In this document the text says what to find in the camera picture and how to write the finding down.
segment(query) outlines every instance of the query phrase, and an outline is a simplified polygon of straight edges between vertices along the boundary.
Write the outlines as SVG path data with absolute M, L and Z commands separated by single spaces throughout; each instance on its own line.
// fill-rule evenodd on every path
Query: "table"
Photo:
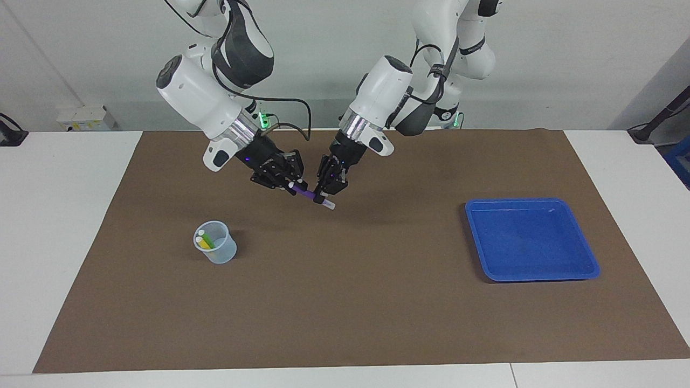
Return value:
M 686 342 L 690 192 L 625 132 L 566 135 Z M 0 387 L 686 387 L 690 360 L 30 375 L 141 133 L 0 149 Z M 21 243 L 30 233 L 32 243 Z

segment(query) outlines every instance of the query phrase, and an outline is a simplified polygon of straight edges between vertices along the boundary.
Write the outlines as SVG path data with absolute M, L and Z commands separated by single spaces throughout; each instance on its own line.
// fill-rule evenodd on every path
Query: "brown table mat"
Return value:
M 271 137 L 313 186 L 333 135 Z M 201 133 L 145 133 L 34 372 L 690 358 L 563 133 L 391 137 L 329 211 L 206 170 Z M 492 283 L 463 210 L 492 197 L 565 200 L 601 276 Z M 191 244 L 214 219 L 228 264 Z

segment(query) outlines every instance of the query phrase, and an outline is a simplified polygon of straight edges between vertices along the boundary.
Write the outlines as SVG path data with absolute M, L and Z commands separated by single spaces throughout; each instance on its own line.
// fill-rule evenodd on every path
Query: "marker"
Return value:
M 210 246 L 209 249 L 214 249 L 215 245 L 213 244 L 213 241 L 209 238 L 209 236 L 206 234 L 206 232 L 202 229 L 199 231 L 199 236 L 204 239 L 204 241 L 207 243 L 208 246 Z
M 210 246 L 204 241 L 203 238 L 200 236 L 197 237 L 197 244 L 202 248 L 202 249 L 211 249 Z
M 294 191 L 297 191 L 299 194 L 302 194 L 303 196 L 309 198 L 312 201 L 316 197 L 316 194 L 313 191 L 302 190 L 301 188 L 296 186 L 294 182 L 288 183 L 288 187 L 293 189 Z M 335 210 L 335 204 L 329 200 L 324 199 L 324 202 L 321 205 L 329 208 L 330 210 Z

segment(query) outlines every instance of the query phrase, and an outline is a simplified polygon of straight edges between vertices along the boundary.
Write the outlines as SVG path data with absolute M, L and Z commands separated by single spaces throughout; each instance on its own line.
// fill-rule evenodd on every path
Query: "blue plastic tray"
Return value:
M 599 276 L 599 264 L 562 200 L 471 200 L 465 211 L 482 268 L 496 282 Z

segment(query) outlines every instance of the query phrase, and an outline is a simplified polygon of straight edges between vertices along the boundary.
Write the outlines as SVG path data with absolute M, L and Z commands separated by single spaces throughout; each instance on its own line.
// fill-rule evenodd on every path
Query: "translucent cup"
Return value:
M 215 248 L 204 249 L 197 243 L 199 231 L 204 231 L 210 238 Z M 220 221 L 209 221 L 194 232 L 192 243 L 214 264 L 225 264 L 229 262 L 237 253 L 237 244 L 230 236 L 228 227 Z

